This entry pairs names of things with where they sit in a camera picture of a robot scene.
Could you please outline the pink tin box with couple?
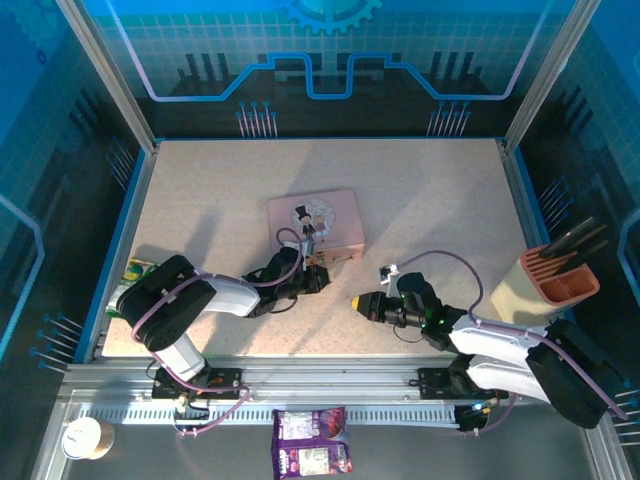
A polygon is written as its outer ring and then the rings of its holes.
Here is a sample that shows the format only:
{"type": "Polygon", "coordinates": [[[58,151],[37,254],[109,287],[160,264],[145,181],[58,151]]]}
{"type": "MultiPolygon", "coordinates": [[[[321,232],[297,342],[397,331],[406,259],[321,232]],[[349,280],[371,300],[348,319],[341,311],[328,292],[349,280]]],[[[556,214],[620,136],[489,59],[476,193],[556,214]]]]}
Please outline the pink tin box with couple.
{"type": "Polygon", "coordinates": [[[324,253],[325,265],[360,259],[364,254],[365,235],[351,189],[271,199],[267,218],[274,253],[281,248],[276,232],[288,227],[303,240],[315,242],[315,252],[324,253]]]}

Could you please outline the cream terracotta knife block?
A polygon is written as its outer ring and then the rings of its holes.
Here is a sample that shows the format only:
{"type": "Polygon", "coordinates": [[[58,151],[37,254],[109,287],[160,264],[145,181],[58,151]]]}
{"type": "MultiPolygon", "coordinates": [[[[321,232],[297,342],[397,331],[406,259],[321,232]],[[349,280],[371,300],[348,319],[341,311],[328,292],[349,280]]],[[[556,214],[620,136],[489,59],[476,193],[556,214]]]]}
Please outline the cream terracotta knife block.
{"type": "Polygon", "coordinates": [[[599,280],[586,263],[558,273],[575,253],[545,259],[540,255],[545,248],[523,253],[492,291],[491,302],[503,322],[547,325],[599,292],[599,280]]]}

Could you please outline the green snack packet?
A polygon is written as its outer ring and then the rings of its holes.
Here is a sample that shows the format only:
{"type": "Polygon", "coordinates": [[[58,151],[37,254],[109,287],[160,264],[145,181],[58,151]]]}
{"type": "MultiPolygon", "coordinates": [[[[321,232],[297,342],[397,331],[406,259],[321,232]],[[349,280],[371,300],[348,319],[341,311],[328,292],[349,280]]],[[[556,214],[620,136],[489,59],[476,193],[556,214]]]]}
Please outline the green snack packet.
{"type": "Polygon", "coordinates": [[[114,289],[113,293],[110,296],[110,299],[107,303],[105,313],[109,317],[120,317],[119,310],[117,309],[117,302],[120,297],[124,294],[124,292],[139,280],[144,278],[147,274],[151,273],[153,270],[157,268],[157,264],[149,261],[145,261],[142,259],[138,259],[135,257],[131,257],[128,260],[126,269],[114,289]]]}

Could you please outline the purple snack bag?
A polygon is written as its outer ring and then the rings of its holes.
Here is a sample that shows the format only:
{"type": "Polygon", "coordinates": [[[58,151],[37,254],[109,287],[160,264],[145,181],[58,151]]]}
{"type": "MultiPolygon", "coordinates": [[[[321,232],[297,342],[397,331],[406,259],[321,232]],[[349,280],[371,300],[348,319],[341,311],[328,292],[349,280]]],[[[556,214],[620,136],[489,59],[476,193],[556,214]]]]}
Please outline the purple snack bag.
{"type": "Polygon", "coordinates": [[[272,413],[274,480],[353,472],[344,406],[272,413]]]}

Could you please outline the white paper cup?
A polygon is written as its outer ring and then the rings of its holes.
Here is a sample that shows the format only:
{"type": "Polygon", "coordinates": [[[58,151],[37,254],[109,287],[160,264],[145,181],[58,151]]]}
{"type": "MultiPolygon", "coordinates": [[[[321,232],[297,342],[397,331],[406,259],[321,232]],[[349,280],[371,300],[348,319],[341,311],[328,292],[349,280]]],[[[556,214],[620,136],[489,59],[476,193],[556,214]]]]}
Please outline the white paper cup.
{"type": "Polygon", "coordinates": [[[61,449],[70,460],[98,460],[109,452],[114,441],[115,430],[110,423],[83,417],[65,428],[61,449]]]}

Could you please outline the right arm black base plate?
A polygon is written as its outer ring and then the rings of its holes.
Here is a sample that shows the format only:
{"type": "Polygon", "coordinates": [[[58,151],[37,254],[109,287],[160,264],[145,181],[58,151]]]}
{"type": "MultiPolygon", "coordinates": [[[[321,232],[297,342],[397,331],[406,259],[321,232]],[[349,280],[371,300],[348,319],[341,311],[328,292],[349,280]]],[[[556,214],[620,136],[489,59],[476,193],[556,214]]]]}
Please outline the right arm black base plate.
{"type": "Polygon", "coordinates": [[[466,374],[447,368],[420,368],[417,377],[408,384],[419,390],[422,400],[505,400],[509,397],[509,393],[502,390],[481,389],[466,374]]]}

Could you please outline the aluminium frame rail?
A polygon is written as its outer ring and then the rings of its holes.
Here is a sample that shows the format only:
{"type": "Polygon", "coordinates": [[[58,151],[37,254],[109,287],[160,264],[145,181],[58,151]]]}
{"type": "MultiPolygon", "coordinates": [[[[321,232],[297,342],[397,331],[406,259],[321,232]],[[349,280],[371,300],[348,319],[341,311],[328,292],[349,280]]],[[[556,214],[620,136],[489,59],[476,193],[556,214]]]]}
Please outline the aluminium frame rail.
{"type": "MultiPolygon", "coordinates": [[[[450,355],[220,356],[209,363],[241,369],[253,404],[393,405],[418,403],[419,394],[409,380],[420,368],[446,368],[452,360],[450,355]]],[[[150,401],[149,363],[147,358],[123,357],[72,365],[57,399],[150,401]]]]}

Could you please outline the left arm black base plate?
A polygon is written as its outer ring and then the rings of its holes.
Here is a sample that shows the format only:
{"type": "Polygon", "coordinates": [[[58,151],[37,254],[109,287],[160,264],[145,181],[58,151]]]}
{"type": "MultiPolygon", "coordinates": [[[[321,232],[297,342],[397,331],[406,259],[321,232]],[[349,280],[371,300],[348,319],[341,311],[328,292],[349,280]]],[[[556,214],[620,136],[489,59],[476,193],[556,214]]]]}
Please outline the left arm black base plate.
{"type": "Polygon", "coordinates": [[[193,379],[187,380],[197,389],[190,389],[177,382],[164,368],[154,376],[151,397],[161,400],[177,400],[181,395],[188,400],[238,400],[242,370],[238,368],[205,367],[193,379]]]}

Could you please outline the aluminium frame post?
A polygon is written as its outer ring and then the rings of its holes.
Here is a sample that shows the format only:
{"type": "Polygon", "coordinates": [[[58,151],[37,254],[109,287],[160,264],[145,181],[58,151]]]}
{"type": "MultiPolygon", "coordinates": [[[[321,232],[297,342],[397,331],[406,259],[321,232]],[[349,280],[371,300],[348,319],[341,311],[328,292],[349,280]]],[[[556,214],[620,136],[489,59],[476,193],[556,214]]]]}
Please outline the aluminium frame post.
{"type": "Polygon", "coordinates": [[[575,0],[530,89],[504,137],[504,153],[512,156],[524,138],[560,73],[590,24],[602,0],[575,0]]]}
{"type": "Polygon", "coordinates": [[[116,107],[143,151],[156,151],[155,135],[143,115],[121,71],[80,0],[55,0],[116,107]]]}

